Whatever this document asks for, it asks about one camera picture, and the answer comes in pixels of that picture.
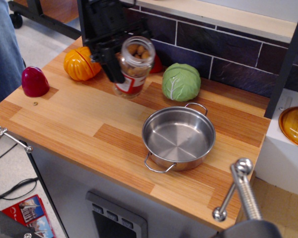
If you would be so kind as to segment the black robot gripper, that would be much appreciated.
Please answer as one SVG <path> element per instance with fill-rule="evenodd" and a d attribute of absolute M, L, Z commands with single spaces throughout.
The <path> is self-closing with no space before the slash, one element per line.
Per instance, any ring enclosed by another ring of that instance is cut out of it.
<path fill-rule="evenodd" d="M 77 5 L 82 42 L 89 47 L 91 59 L 101 63 L 112 83 L 124 83 L 115 54 L 129 37 L 152 38 L 147 20 L 128 19 L 125 10 L 131 5 L 119 0 L 79 0 Z"/>

